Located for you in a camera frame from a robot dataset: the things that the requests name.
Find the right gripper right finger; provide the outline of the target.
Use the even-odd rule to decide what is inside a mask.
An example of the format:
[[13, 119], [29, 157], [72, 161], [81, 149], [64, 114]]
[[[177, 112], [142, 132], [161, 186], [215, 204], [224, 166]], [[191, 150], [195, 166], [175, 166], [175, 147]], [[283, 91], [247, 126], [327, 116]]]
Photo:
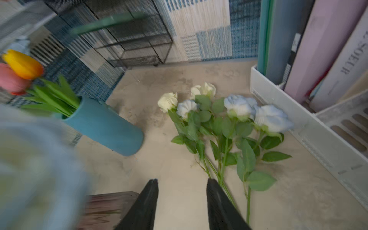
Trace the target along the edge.
[[215, 179], [208, 179], [206, 192], [210, 230], [251, 230]]

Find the blue cylindrical vase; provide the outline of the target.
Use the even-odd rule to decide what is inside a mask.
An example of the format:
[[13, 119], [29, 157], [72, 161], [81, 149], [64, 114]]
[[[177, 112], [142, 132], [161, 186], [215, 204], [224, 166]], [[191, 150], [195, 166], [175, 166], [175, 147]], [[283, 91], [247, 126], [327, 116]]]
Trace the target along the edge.
[[81, 97], [79, 108], [70, 116], [58, 116], [65, 124], [93, 141], [123, 155], [131, 156], [143, 144], [142, 130], [116, 113], [105, 102]]

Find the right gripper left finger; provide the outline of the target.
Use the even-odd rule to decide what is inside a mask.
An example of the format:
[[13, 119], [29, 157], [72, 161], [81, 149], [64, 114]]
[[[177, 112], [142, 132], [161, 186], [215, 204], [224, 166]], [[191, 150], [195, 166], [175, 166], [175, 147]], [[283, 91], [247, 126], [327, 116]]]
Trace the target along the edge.
[[153, 230], [158, 194], [158, 180], [149, 180], [115, 230]]

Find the yellow orange tulip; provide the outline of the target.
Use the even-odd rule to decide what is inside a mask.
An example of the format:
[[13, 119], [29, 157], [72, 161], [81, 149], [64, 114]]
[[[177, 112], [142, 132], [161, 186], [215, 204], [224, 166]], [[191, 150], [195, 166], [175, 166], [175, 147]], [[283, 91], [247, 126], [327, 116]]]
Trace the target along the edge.
[[42, 78], [43, 66], [34, 58], [16, 50], [9, 50], [2, 55], [7, 64], [19, 77], [31, 80], [31, 86], [26, 90], [25, 97], [32, 104], [22, 105], [26, 110], [40, 110], [47, 113], [61, 114], [70, 117], [80, 106], [81, 99], [73, 91], [63, 75], [58, 76], [58, 82]]

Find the pink tulip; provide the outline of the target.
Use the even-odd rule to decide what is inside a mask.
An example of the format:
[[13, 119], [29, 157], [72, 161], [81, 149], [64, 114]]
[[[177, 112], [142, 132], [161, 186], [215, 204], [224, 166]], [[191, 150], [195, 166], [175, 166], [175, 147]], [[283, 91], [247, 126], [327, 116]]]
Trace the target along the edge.
[[26, 94], [32, 81], [19, 77], [7, 64], [1, 63], [1, 88], [12, 95]]

